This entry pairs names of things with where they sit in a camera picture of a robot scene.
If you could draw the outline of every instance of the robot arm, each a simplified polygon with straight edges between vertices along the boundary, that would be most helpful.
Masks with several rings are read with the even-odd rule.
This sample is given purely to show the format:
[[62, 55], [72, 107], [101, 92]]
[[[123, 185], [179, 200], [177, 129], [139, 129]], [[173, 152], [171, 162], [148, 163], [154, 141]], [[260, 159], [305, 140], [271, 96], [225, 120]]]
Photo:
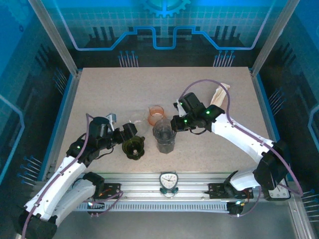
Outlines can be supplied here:
[[[265, 144], [272, 145], [273, 149], [287, 161], [290, 158], [289, 151], [282, 141], [273, 142], [270, 139], [265, 139], [233, 119], [230, 123], [223, 109], [215, 105], [206, 108], [194, 93], [188, 93], [177, 100], [174, 106], [177, 108], [179, 115], [174, 116], [171, 121], [173, 130], [180, 132], [197, 127], [204, 128], [226, 138], [246, 152], [258, 164], [257, 167], [236, 171], [230, 175], [229, 183], [235, 190], [242, 191], [255, 186], [274, 190], [288, 173], [279, 158], [265, 146]], [[258, 138], [262, 143], [257, 142], [244, 131]]]
[[[97, 197], [103, 191], [104, 178], [89, 172], [84, 175], [83, 180], [75, 188], [67, 192], [90, 163], [98, 158], [101, 150], [111, 149], [137, 133], [132, 123], [123, 125], [124, 130], [120, 131], [119, 128], [114, 129], [113, 122], [116, 122], [115, 114], [109, 114], [105, 118], [93, 118], [89, 124], [85, 148], [82, 150], [85, 140], [81, 137], [72, 143], [57, 171], [45, 186], [24, 205], [23, 212], [15, 225], [18, 233], [22, 234], [26, 222], [26, 237], [28, 239], [43, 238], [43, 234], [45, 234], [44, 238], [52, 238], [57, 227], [74, 208], [90, 197]], [[40, 199], [39, 197], [44, 190], [45, 193]]]

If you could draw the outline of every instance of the table surface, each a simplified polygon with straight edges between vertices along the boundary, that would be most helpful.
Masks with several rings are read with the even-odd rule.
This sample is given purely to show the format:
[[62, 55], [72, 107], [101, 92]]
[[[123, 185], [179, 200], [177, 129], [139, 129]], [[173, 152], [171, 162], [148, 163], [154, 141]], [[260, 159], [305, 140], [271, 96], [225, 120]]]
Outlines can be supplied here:
[[[57, 166], [65, 152], [86, 129], [85, 113], [92, 116], [117, 115], [115, 127], [129, 122], [134, 112], [161, 105], [168, 116], [176, 115], [173, 102], [192, 82], [213, 79], [230, 85], [230, 115], [253, 132], [268, 138], [264, 119], [247, 67], [165, 67], [165, 68], [84, 68], [65, 131]], [[217, 85], [200, 83], [189, 92], [209, 105]], [[134, 161], [126, 157], [122, 146], [91, 163], [87, 172], [233, 172], [256, 165], [246, 153], [226, 139], [206, 132], [176, 135], [174, 151], [162, 154], [150, 126], [145, 134], [145, 154]]]

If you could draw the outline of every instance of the beige towel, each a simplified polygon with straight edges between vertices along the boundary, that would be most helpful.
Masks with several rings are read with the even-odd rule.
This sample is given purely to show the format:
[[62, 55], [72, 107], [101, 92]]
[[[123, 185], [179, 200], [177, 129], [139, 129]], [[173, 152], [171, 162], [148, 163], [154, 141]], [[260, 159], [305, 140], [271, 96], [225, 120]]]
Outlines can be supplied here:
[[[222, 85], [228, 90], [230, 88], [229, 85], [225, 84], [225, 83], [222, 83]], [[216, 105], [218, 107], [221, 106], [221, 104], [223, 103], [224, 101], [224, 98], [226, 96], [226, 92], [224, 91], [223, 88], [221, 88], [221, 86], [219, 86], [217, 89], [216, 89], [216, 92], [213, 96], [213, 98], [211, 99], [211, 102], [210, 104], [211, 105]]]

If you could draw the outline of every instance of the blue enclosure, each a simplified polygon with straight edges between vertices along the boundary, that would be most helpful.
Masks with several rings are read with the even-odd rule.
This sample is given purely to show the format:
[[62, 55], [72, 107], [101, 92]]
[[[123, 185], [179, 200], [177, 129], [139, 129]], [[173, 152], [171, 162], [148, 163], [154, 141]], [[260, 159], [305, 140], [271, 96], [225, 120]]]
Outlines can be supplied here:
[[[19, 195], [20, 188], [29, 190], [35, 181], [45, 178], [56, 127], [76, 77], [29, 2], [0, 0], [0, 183], [4, 192], [15, 189], [10, 198]], [[42, 0], [78, 69], [252, 68], [290, 2]], [[300, 0], [256, 76], [268, 99], [265, 104], [275, 132], [273, 140], [288, 143], [291, 167], [304, 191], [316, 192], [318, 12], [318, 0]], [[38, 164], [37, 169], [30, 167], [34, 166], [30, 161]], [[32, 180], [24, 178], [24, 172], [28, 173], [24, 168], [34, 170]], [[4, 217], [1, 221], [8, 223]]]

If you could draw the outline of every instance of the gray floor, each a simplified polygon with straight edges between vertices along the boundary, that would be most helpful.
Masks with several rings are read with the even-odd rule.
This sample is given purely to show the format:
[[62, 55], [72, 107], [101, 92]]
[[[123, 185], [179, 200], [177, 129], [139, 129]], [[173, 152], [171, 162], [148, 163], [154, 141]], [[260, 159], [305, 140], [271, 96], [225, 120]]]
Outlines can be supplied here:
[[293, 239], [288, 207], [260, 203], [242, 218], [212, 213], [70, 214], [54, 239]]

